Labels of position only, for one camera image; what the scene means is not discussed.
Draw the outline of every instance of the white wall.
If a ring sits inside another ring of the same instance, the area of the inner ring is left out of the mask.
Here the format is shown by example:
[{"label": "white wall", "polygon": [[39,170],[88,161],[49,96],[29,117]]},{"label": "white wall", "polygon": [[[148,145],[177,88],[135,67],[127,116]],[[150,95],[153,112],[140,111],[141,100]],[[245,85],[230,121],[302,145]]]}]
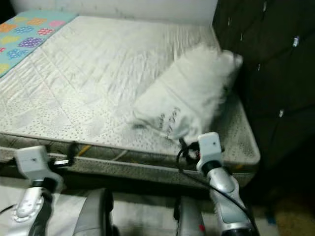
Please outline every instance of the white wall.
[{"label": "white wall", "polygon": [[57,9],[81,15],[209,25],[218,0],[11,0],[17,12]]}]

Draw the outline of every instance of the black cable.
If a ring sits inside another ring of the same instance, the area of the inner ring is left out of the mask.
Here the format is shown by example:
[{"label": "black cable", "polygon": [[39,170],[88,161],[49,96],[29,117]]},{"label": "black cable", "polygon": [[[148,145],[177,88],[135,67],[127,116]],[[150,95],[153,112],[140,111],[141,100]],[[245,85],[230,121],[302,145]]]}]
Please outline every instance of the black cable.
[{"label": "black cable", "polygon": [[13,208],[15,205],[11,205],[11,206],[8,206],[7,208],[3,209],[0,211],[0,215],[5,213],[7,210],[10,210],[11,208]]},{"label": "black cable", "polygon": [[255,233],[257,236],[259,236],[259,231],[258,231],[258,228],[257,228],[257,225],[255,223],[255,219],[254,217],[247,211],[247,209],[245,207],[243,207],[242,205],[240,205],[236,200],[234,200],[233,198],[231,198],[229,195],[227,195],[226,193],[218,190],[217,188],[215,188],[214,186],[212,186],[211,184],[207,183],[207,182],[204,182],[194,176],[191,176],[187,173],[184,172],[184,170],[181,168],[180,166],[180,163],[179,163],[179,158],[181,156],[181,154],[184,152],[184,150],[180,150],[179,153],[177,154],[177,157],[176,157],[176,163],[177,163],[177,169],[179,171],[179,173],[181,173],[182,175],[192,179],[193,181],[197,182],[197,183],[200,183],[202,184],[203,186],[205,186],[206,188],[208,188],[209,190],[214,190],[216,191],[217,193],[221,194],[222,196],[226,197],[227,199],[229,199],[231,202],[233,202],[240,210],[242,210],[242,212],[245,213],[245,215],[248,217],[250,223],[252,224],[254,230],[255,230]]}]

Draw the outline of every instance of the fluffy white pillow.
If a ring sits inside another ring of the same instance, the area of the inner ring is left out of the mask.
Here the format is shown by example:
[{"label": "fluffy white pillow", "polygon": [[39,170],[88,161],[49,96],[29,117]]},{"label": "fluffy white pillow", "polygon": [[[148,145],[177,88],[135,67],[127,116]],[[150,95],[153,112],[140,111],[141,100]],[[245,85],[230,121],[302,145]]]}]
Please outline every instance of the fluffy white pillow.
[{"label": "fluffy white pillow", "polygon": [[200,44],[176,60],[134,103],[133,124],[193,142],[208,132],[232,89],[242,57]]}]

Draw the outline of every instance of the quilted mattress surface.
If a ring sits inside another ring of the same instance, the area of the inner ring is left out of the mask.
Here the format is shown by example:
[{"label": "quilted mattress surface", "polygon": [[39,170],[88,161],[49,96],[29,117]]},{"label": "quilted mattress surface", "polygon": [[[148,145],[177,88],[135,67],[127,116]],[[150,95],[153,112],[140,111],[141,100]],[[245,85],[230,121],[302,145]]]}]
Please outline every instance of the quilted mattress surface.
[{"label": "quilted mattress surface", "polygon": [[[78,16],[0,78],[0,132],[174,155],[176,144],[128,123],[131,106],[200,42],[216,46],[209,28]],[[242,105],[230,103],[224,158],[258,163]]]}]

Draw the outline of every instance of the patterned blanket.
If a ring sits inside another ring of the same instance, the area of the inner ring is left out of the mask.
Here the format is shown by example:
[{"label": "patterned blanket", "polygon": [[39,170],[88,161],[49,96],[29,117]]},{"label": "patterned blanket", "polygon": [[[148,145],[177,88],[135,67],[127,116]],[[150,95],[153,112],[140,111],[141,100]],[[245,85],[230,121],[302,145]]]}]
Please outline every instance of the patterned blanket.
[{"label": "patterned blanket", "polygon": [[32,10],[0,24],[0,77],[77,14]]}]

